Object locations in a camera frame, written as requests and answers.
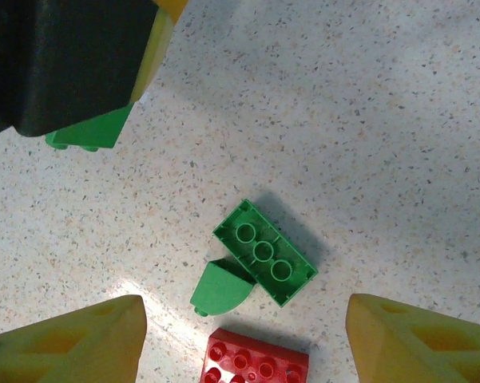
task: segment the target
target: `yellow plastic piece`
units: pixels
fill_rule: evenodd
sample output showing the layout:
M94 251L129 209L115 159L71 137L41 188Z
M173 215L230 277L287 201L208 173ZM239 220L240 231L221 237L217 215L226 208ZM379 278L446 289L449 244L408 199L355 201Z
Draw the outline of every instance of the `yellow plastic piece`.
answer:
M480 383L480 325L353 294L346 330L360 383Z
M188 0L153 0L162 10L165 10L173 23L176 24L177 20L183 13L184 7Z
M147 46L145 47L141 67L138 70L137 80L135 81L129 101L130 103L138 101L149 84L151 84L167 52L170 38L173 35L173 29L174 24L169 14L164 10L158 10Z
M134 382L146 330L126 295L0 334L0 383Z

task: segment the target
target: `green duplo brick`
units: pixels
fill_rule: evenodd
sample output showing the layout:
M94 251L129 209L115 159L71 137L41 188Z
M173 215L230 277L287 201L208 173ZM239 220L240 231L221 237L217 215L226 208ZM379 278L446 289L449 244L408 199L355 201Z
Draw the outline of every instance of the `green duplo brick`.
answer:
M241 304L255 284L256 281L234 260L217 259L204 269L190 303L203 317L224 314Z
M52 148L66 149L80 146L89 152L99 148L113 148L128 120L133 104L96 116L46 135L46 143Z
M281 307L318 274L247 199L213 233Z

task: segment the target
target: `white speckled surface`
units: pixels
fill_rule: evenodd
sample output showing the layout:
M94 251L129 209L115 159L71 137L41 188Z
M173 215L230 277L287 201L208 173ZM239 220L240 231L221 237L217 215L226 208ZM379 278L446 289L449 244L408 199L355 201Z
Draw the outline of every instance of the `white speckled surface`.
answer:
M243 198L320 274L200 318ZM353 292L480 323L480 1L193 0L114 150L0 135L0 332L142 294L139 381L198 381L226 325L353 382Z

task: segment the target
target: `green 2x4 brick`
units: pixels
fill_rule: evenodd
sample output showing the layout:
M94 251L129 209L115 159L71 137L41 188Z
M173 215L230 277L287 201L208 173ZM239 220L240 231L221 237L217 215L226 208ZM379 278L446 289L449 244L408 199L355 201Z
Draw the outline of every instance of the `green 2x4 brick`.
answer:
M247 199L213 233L281 307L318 274Z

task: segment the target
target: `green curved slope brick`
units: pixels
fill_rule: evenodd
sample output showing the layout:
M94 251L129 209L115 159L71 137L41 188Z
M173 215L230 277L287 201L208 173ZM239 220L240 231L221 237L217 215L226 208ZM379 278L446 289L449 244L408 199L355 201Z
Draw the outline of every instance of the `green curved slope brick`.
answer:
M281 307L318 274L247 199L213 233Z
M255 284L240 265L217 259L204 269L190 303L203 317L224 314L241 304Z

